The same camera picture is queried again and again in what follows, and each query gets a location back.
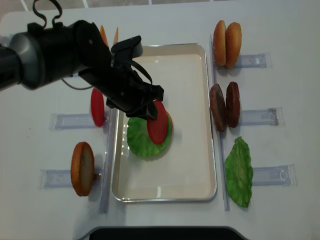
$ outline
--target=bun slice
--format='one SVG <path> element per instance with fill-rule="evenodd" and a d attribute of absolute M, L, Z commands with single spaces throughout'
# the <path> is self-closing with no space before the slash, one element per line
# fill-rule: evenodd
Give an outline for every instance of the bun slice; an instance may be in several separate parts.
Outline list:
<path fill-rule="evenodd" d="M 226 63 L 228 69 L 236 65 L 241 48 L 241 26 L 237 22 L 231 23 L 225 31 Z"/>
<path fill-rule="evenodd" d="M 94 182 L 95 158 L 90 145 L 79 142 L 71 161 L 71 183 L 78 196 L 88 196 Z"/>
<path fill-rule="evenodd" d="M 219 66 L 226 64 L 226 25 L 220 20 L 215 26 L 213 33 L 213 57 Z"/>

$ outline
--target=tomato slice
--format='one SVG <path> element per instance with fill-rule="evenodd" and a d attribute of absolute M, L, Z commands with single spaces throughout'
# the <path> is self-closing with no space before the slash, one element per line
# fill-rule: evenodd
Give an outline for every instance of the tomato slice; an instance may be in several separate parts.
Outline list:
<path fill-rule="evenodd" d="M 91 114 L 94 124 L 102 127 L 105 123 L 105 103 L 102 93 L 96 88 L 91 93 Z"/>
<path fill-rule="evenodd" d="M 147 119 L 146 126 L 152 142 L 160 145 L 165 141 L 168 133 L 168 117 L 162 102 L 156 100 L 153 103 L 158 110 L 158 115 L 156 120 Z"/>

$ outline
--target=white tray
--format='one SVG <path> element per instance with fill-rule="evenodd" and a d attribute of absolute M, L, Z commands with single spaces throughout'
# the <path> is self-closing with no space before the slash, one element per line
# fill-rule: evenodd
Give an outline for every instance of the white tray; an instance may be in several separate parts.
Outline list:
<path fill-rule="evenodd" d="M 163 104 L 172 118 L 173 134 L 161 155 L 139 159 L 128 149 L 129 119 L 118 111 L 114 196 L 122 202 L 211 199 L 217 184 L 205 50 L 199 44 L 147 46 L 135 60 L 153 84 L 164 89 Z"/>

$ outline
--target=green lettuce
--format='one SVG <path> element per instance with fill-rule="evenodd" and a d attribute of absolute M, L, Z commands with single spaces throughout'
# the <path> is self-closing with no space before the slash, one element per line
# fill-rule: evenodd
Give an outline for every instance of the green lettuce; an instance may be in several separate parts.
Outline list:
<path fill-rule="evenodd" d="M 247 208 L 252 196 L 254 169 L 248 144 L 237 137 L 229 156 L 225 160 L 226 191 L 239 206 Z"/>
<path fill-rule="evenodd" d="M 149 137 L 147 120 L 139 117 L 131 117 L 128 121 L 126 139 L 130 151 L 141 158 L 154 157 L 160 154 L 170 143 L 172 124 L 168 119 L 168 132 L 162 144 L 155 144 Z"/>

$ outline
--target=white table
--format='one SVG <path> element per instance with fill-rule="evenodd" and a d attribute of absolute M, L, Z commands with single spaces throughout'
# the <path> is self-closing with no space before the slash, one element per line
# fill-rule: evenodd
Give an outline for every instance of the white table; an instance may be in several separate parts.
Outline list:
<path fill-rule="evenodd" d="M 317 0 L 242 0 L 65 10 L 65 25 L 79 19 L 103 24 L 110 39 L 119 27 L 120 40 L 141 35 L 143 45 L 199 43 L 207 54 L 216 23 L 239 22 L 241 53 L 271 52 L 272 68 L 218 75 L 218 82 L 223 89 L 239 83 L 244 109 L 283 107 L 283 127 L 241 127 L 239 134 L 253 167 L 295 164 L 298 185 L 253 187 L 248 210 L 231 202 L 225 212 L 214 135 L 218 186 L 211 201 L 121 204 L 111 195 L 108 213 L 99 214 L 94 197 L 38 188 L 40 169 L 69 169 L 77 142 L 87 141 L 98 159 L 105 157 L 101 129 L 48 129 L 51 113 L 88 113 L 91 91 L 62 82 L 36 91 L 14 86 L 0 93 L 0 239 L 79 239 L 103 226 L 228 226 L 255 240 L 319 239 L 319 9 Z M 0 34 L 26 31 L 34 21 L 42 24 L 32 12 L 10 13 Z"/>

